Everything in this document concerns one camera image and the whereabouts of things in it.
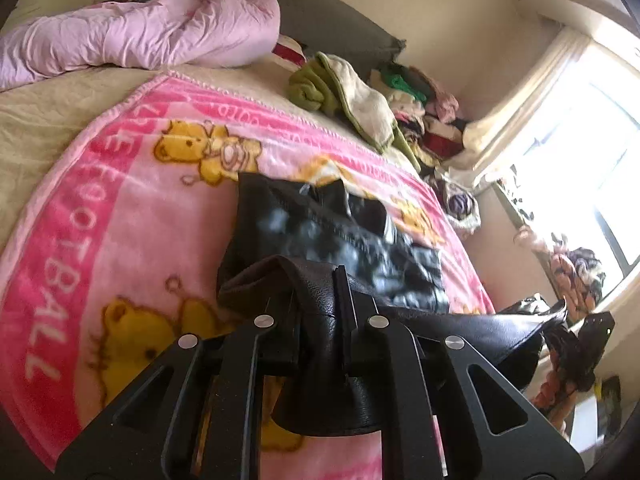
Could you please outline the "black leather jacket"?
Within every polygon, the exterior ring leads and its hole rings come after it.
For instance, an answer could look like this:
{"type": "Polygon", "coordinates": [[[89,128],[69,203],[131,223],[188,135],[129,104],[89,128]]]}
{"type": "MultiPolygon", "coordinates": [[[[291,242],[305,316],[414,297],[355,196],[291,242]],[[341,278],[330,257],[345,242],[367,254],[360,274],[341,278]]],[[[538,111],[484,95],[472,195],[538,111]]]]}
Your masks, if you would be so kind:
{"type": "Polygon", "coordinates": [[[402,234],[378,200],[325,185],[239,178],[235,227],[217,273],[217,302],[271,315],[290,343],[294,370],[274,422],[293,434],[346,437],[377,430],[380,390],[347,374],[346,313],[383,315],[414,336],[459,336],[515,388],[533,378],[545,334],[562,327],[555,304],[507,314],[453,314],[436,249],[402,234]]]}

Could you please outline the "clothes on window sill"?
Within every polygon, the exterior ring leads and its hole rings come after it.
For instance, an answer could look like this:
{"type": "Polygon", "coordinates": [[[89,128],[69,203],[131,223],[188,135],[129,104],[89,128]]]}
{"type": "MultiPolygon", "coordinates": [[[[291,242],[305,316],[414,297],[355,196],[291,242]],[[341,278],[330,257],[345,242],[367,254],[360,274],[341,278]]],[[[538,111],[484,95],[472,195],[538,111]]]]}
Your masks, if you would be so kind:
{"type": "Polygon", "coordinates": [[[530,226],[521,226],[513,241],[541,256],[548,264],[552,282],[566,301],[572,322],[579,322],[596,310],[603,297],[606,272],[591,249],[570,249],[565,236],[544,237],[530,226]]]}

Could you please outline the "pile of folded clothes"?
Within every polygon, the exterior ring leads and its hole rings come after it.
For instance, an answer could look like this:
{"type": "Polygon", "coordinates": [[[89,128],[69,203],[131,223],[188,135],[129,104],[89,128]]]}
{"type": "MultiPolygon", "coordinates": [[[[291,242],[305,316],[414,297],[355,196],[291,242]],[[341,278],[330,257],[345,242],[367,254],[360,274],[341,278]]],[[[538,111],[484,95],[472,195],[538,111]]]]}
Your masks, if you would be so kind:
{"type": "Polygon", "coordinates": [[[468,122],[459,116],[459,102],[422,70],[382,63],[371,70],[369,84],[385,96],[419,168],[438,166],[463,152],[468,122]]]}

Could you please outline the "pink cartoon bear blanket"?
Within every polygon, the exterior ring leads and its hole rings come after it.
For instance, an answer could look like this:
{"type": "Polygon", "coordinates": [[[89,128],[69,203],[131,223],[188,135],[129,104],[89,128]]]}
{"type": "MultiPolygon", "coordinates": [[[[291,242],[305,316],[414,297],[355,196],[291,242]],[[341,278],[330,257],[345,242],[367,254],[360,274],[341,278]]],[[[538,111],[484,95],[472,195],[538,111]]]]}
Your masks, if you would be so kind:
{"type": "Polygon", "coordinates": [[[1,244],[1,403],[47,467],[176,337],[233,326],[216,275],[242,171],[339,180],[379,200],[396,228],[438,250],[451,312],[494,310],[408,160],[314,117],[158,75],[94,118],[42,178],[1,244]]]}

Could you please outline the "cream window curtain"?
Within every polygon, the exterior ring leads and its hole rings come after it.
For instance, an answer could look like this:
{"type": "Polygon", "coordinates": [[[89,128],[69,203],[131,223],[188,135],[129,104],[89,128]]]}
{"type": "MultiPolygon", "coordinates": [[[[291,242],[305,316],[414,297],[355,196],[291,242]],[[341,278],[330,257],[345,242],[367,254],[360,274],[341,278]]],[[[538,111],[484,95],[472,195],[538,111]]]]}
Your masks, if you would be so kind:
{"type": "Polygon", "coordinates": [[[446,162],[447,176],[468,190],[490,181],[506,162],[504,153],[590,44],[583,32],[563,27],[526,76],[484,117],[466,125],[463,151],[446,162]]]}

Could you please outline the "beige bed sheet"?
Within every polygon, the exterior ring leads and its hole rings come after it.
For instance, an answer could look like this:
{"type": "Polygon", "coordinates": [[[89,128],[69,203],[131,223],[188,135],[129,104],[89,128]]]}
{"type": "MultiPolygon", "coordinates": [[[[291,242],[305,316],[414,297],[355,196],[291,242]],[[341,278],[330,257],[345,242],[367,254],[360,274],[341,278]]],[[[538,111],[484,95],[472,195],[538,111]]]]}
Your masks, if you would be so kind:
{"type": "MultiPolygon", "coordinates": [[[[320,122],[286,98],[288,71],[276,63],[258,62],[241,68],[179,65],[175,71],[310,122],[320,122]]],[[[78,133],[158,74],[152,70],[103,66],[2,93],[2,245],[9,240],[42,178],[78,133]]]]}

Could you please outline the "green and cream fleece garment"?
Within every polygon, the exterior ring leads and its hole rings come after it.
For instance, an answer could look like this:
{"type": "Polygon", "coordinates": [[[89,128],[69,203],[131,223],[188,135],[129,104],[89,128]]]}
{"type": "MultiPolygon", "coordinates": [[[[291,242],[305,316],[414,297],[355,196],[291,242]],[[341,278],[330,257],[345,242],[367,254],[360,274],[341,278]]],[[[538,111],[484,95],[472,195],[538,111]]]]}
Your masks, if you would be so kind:
{"type": "Polygon", "coordinates": [[[288,78],[286,94],[307,112],[343,116],[378,154],[396,148],[416,172],[420,171],[386,97],[366,84],[344,58],[318,52],[288,78]]]}

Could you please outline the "red striped pillow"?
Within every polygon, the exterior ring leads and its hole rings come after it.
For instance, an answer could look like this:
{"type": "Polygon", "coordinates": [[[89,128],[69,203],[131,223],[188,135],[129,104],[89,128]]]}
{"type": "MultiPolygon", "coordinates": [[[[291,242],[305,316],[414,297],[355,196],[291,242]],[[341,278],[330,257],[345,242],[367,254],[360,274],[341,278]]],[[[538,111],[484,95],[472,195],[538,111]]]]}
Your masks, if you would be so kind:
{"type": "Polygon", "coordinates": [[[307,60],[303,47],[293,38],[280,35],[272,53],[280,60],[303,66],[307,60]]]}

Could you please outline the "lilac quilted duvet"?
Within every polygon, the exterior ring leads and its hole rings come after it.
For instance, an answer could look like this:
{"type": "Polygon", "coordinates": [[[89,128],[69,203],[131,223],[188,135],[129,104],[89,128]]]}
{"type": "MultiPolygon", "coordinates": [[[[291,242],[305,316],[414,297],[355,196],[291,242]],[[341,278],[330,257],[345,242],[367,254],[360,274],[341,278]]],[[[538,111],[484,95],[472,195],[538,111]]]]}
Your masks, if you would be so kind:
{"type": "Polygon", "coordinates": [[[278,0],[110,1],[40,16],[2,35],[1,88],[105,64],[245,66],[273,50],[280,21],[278,0]]]}

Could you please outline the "dark grey headboard cushion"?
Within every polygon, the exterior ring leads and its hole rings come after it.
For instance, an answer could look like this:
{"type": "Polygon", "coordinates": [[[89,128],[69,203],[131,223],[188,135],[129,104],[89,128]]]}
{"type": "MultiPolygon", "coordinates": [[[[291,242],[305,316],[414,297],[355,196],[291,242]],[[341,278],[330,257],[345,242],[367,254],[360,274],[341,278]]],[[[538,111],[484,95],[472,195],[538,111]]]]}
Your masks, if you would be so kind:
{"type": "Polygon", "coordinates": [[[281,32],[305,48],[306,55],[320,51],[352,64],[366,79],[370,71],[394,62],[406,47],[398,39],[342,0],[278,0],[281,32]]]}

